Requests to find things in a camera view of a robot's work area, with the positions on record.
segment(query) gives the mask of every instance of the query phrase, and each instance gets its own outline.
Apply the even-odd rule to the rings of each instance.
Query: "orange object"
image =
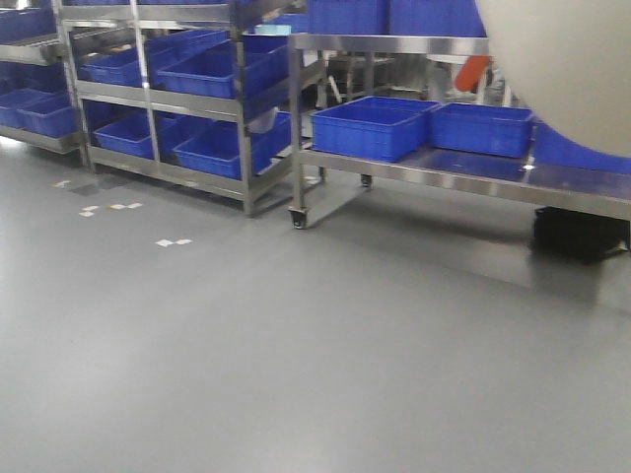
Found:
[[[454,80],[454,86],[461,92],[471,91],[490,62],[490,56],[469,57]]]

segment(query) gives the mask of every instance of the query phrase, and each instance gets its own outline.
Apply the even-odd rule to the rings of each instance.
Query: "shelf tier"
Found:
[[[290,48],[320,51],[489,55],[486,37],[292,34]]]
[[[155,179],[203,190],[231,199],[244,200],[247,195],[245,184],[240,180],[166,163],[157,163],[153,160],[146,160],[96,146],[89,146],[88,151],[91,161],[99,165],[147,175]],[[291,160],[281,160],[274,163],[262,175],[254,178],[252,184],[253,198],[256,199],[263,195],[290,171]]]
[[[394,164],[309,149],[299,158],[303,165],[631,220],[631,174],[552,165],[525,170],[521,161],[448,150],[417,151]]]
[[[133,31],[130,29],[82,32],[75,36],[75,47],[79,54],[87,54],[124,44],[133,38]],[[0,44],[0,61],[46,66],[60,61],[63,55],[64,47],[57,34],[30,37],[11,44]]]
[[[29,145],[43,148],[53,153],[65,155],[79,148],[81,143],[80,133],[71,133],[60,138],[51,138],[45,135],[39,135],[27,130],[11,128],[0,125],[0,136],[11,138],[12,140],[22,141]]]
[[[139,5],[140,28],[188,29],[224,28],[236,26],[247,29],[262,23],[263,17],[277,9],[286,8],[295,0],[257,0],[238,4],[233,14],[230,4],[220,5]],[[134,20],[129,5],[63,7],[66,24],[84,27]]]
[[[301,71],[303,87],[315,83],[324,73],[323,62],[316,62]],[[106,101],[121,105],[145,108],[145,92],[139,87],[115,86],[97,82],[77,81],[79,97],[90,101]],[[201,116],[224,121],[237,121],[241,106],[236,100],[215,97],[196,96],[151,90],[149,92],[152,108],[184,115]],[[276,106],[289,97],[289,80],[286,79],[272,88],[247,101],[245,119],[251,120],[261,113]]]

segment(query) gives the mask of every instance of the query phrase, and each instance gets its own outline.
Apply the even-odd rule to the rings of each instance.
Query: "metal rack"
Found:
[[[61,19],[62,35],[68,48],[75,47],[72,32],[76,28],[114,28],[125,25],[133,29],[138,45],[138,56],[142,76],[142,87],[126,87],[93,83],[79,80],[76,64],[72,63],[71,75],[81,110],[83,132],[88,162],[91,166],[105,165],[124,169],[175,184],[204,190],[243,202],[245,213],[251,215],[254,203],[279,180],[291,171],[291,159],[277,160],[271,168],[260,175],[253,175],[251,142],[248,125],[289,97],[289,79],[276,84],[254,97],[244,98],[245,52],[243,33],[248,28],[263,22],[270,13],[281,13],[294,5],[296,0],[256,0],[242,4],[228,0],[218,5],[139,5],[130,0],[130,5],[115,6],[63,6],[56,0]],[[148,77],[147,58],[142,47],[146,30],[228,30],[236,58],[235,92],[233,100],[191,94],[173,93],[152,89]],[[319,61],[297,72],[300,88],[320,82],[324,77],[323,61]],[[82,101],[106,101],[135,106],[147,110],[151,132],[154,160],[145,160],[124,153],[113,152],[90,144]],[[237,123],[241,153],[242,179],[235,180],[202,171],[180,168],[160,159],[159,136],[156,130],[154,111],[173,112],[213,118]]]
[[[309,207],[306,204],[304,166],[338,169],[358,173],[364,187],[373,177],[423,184],[472,194],[486,195],[631,220],[631,175],[599,170],[573,169],[538,165],[528,161],[475,155],[476,160],[497,167],[482,167],[475,174],[463,172],[458,157],[471,154],[446,150],[419,150],[397,163],[382,163],[314,151],[304,143],[301,95],[297,75],[303,50],[347,50],[364,52],[488,55],[486,38],[424,36],[359,36],[294,34],[290,36],[290,79],[292,110],[292,153],[294,168],[294,201],[290,213],[294,227],[307,226]],[[503,169],[501,172],[485,169]]]

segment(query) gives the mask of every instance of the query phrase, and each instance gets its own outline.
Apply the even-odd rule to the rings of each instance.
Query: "gray floor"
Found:
[[[387,181],[238,209],[2,142],[1,472],[631,471],[631,258]]]

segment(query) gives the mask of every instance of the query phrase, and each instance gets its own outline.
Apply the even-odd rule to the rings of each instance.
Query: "plastic crate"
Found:
[[[246,95],[273,85],[268,56],[246,54],[245,63]],[[203,52],[159,71],[158,77],[168,91],[223,99],[235,97],[233,56],[228,53]]]
[[[232,179],[241,179],[241,157],[237,127],[216,122],[206,133],[175,148],[179,164]],[[264,135],[252,135],[252,171],[257,174],[271,165]]]
[[[35,66],[20,64],[24,86],[28,89],[36,89],[44,92],[60,92],[66,90],[66,75],[63,64],[51,64],[49,66]]]
[[[386,0],[309,0],[309,32],[385,34]]]
[[[228,32],[225,31],[188,30],[150,39],[147,41],[147,47],[171,48],[177,59],[184,60],[226,39],[228,39]]]
[[[314,149],[393,163],[418,148],[418,114],[352,102],[316,112]]]
[[[58,138],[77,131],[75,110],[67,95],[36,101],[18,110],[24,127],[40,135]]]
[[[0,43],[55,32],[55,19],[49,9],[27,8],[0,16]]]
[[[155,85],[160,83],[157,80],[158,72],[176,64],[177,56],[172,49],[166,47],[147,48],[147,61],[149,62],[151,83]],[[84,69],[95,82],[130,87],[142,85],[140,62],[135,47],[97,59],[86,64]]]
[[[271,81],[269,85],[289,76],[287,37],[245,34],[244,51],[246,54],[265,54],[267,56],[269,61],[268,79]],[[208,49],[208,52],[232,53],[232,44],[230,41],[224,41]]]
[[[157,116],[156,126],[160,152],[168,154],[182,141],[177,121],[173,118]],[[114,123],[95,131],[95,135],[101,146],[108,150],[148,160],[153,159],[151,134],[146,113],[137,113],[114,121]]]
[[[390,0],[390,34],[486,36],[475,0]]]
[[[369,106],[371,108],[389,108],[392,110],[406,110],[416,113],[418,115],[418,130],[416,133],[417,148],[428,141],[432,116],[431,112],[441,106],[437,101],[414,101],[391,97],[364,97],[352,103],[360,106]]]
[[[269,156],[276,156],[292,144],[292,114],[287,111],[276,113],[274,126],[265,133]]]
[[[437,148],[521,158],[532,136],[532,112],[450,103],[432,113],[432,145]]]
[[[0,125],[22,128],[23,117],[18,113],[18,108],[31,105],[36,101],[47,99],[50,94],[33,89],[18,89],[0,96]]]
[[[586,148],[539,123],[534,140],[534,161],[573,168],[631,173],[631,157],[608,155]]]

